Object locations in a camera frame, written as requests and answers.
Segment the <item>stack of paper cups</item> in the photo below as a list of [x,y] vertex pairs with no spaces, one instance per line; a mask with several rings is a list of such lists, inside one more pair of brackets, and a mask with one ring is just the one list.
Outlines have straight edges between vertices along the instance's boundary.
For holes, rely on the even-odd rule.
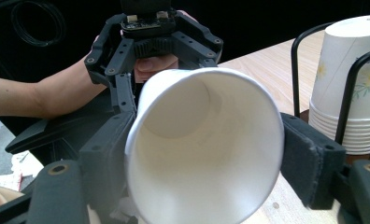
[[[309,124],[332,139],[349,69],[369,51],[370,16],[339,21],[325,29]],[[351,155],[370,152],[370,62],[359,72],[342,145]]]

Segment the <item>table surface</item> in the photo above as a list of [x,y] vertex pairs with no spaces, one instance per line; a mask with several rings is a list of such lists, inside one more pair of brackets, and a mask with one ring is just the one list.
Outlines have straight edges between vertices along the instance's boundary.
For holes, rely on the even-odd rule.
[[[324,32],[306,37],[298,47],[300,111],[308,109],[320,59]],[[293,115],[291,47],[289,40],[267,49],[221,63],[264,85],[280,112]],[[260,209],[243,222],[249,223],[337,223],[339,203],[331,210],[311,210],[303,206],[287,180],[280,174],[270,196]]]

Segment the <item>person's forearm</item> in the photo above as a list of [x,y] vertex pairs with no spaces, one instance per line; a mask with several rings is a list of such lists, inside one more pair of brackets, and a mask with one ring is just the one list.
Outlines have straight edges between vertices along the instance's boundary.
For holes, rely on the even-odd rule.
[[0,116],[51,119],[86,105],[104,88],[92,83],[83,59],[38,83],[0,78]]
[[83,60],[36,84],[38,103],[47,112],[45,118],[73,112],[106,88],[92,83]]

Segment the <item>black robotic clamp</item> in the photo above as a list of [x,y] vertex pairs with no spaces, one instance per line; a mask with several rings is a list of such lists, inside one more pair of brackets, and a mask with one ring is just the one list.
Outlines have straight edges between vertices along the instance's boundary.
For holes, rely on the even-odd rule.
[[146,2],[121,1],[124,13],[107,20],[85,59],[92,81],[111,90],[116,112],[136,111],[130,85],[136,59],[172,53],[182,66],[195,69],[217,66],[221,57],[223,41],[171,8],[169,1],[160,1],[161,6],[131,7],[133,3],[147,6]]

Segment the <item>white paper cup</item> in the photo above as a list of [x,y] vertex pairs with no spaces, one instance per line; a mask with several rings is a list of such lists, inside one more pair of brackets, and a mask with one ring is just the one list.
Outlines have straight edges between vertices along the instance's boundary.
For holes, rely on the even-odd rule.
[[[370,16],[339,21],[325,29],[310,100],[319,111],[339,117],[349,69],[369,51]],[[349,119],[370,119],[370,62],[359,72]]]
[[284,131],[270,94],[225,68],[167,70],[144,86],[126,144],[129,193],[158,223],[240,223],[274,187]]
[[[309,125],[317,131],[325,134],[331,139],[335,139],[336,132],[323,126],[314,120],[314,117],[309,117]],[[345,130],[342,146],[346,149],[349,155],[364,155],[370,152],[370,133],[359,134],[355,131]]]

